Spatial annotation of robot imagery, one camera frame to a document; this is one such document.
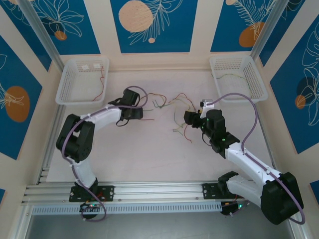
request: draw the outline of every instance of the plastic storage basket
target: plastic storage basket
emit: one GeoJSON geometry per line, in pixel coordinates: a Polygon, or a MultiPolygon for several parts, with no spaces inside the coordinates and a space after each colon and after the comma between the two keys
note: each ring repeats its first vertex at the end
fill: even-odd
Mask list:
{"type": "Polygon", "coordinates": [[[109,63],[103,56],[70,59],[63,69],[55,101],[66,106],[102,106],[109,63]]]}
{"type": "MultiPolygon", "coordinates": [[[[216,56],[209,59],[219,97],[228,93],[242,93],[256,103],[268,98],[264,82],[256,64],[248,55],[216,56]]],[[[228,96],[225,103],[247,103],[240,96],[228,96]]]]}

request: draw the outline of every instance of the gray floor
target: gray floor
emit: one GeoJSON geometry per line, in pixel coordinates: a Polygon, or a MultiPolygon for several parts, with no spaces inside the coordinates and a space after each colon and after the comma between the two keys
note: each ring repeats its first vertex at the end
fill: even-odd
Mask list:
{"type": "Polygon", "coordinates": [[[250,205],[233,218],[220,213],[109,215],[100,223],[80,216],[33,216],[27,239],[289,239],[287,222],[275,226],[250,205]]]}

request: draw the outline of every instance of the white plastic basket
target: white plastic basket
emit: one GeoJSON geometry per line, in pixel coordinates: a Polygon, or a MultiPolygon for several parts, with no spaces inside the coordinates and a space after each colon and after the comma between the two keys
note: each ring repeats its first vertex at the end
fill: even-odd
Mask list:
{"type": "MultiPolygon", "coordinates": [[[[268,92],[256,64],[248,55],[215,56],[209,59],[219,97],[242,93],[256,103],[268,98],[268,92]]],[[[240,96],[228,96],[225,103],[247,103],[240,96]]]]}
{"type": "Polygon", "coordinates": [[[102,106],[109,64],[109,59],[104,56],[68,60],[63,69],[55,101],[66,106],[102,106]]]}

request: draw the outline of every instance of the white table surface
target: white table surface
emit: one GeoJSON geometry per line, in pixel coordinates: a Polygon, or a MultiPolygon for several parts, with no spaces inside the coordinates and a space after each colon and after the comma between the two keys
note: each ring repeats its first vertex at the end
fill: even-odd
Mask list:
{"type": "MultiPolygon", "coordinates": [[[[209,71],[135,71],[111,72],[108,75],[105,102],[123,95],[123,89],[130,85],[144,88],[148,93],[159,93],[173,99],[183,92],[199,109],[202,99],[217,99],[218,94],[209,71]]],[[[154,109],[152,100],[161,102],[159,97],[150,96],[145,110],[154,109]]],[[[241,141],[254,122],[254,110],[249,106],[221,106],[227,130],[241,141]]],[[[217,180],[233,170],[242,171],[233,163],[216,154],[202,142],[201,130],[188,127],[187,141],[173,132],[176,120],[183,123],[182,103],[144,112],[144,119],[131,120],[125,127],[110,124],[95,133],[90,154],[91,166],[100,182],[150,182],[150,181],[206,181],[217,180]]],[[[69,114],[82,115],[97,108],[67,108],[64,120],[69,114]]],[[[271,165],[260,125],[247,140],[245,147],[265,163],[271,165]]],[[[50,164],[47,182],[74,182],[68,162],[55,149],[50,164]]]]}

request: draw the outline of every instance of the vented metal strip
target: vented metal strip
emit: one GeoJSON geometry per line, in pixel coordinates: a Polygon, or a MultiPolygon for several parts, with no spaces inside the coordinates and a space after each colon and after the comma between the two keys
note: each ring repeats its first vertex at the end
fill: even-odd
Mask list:
{"type": "MultiPolygon", "coordinates": [[[[220,202],[105,205],[108,214],[221,212],[220,202]]],[[[77,215],[79,205],[34,206],[32,215],[77,215]]],[[[102,208],[85,214],[103,214],[102,208]]]]}

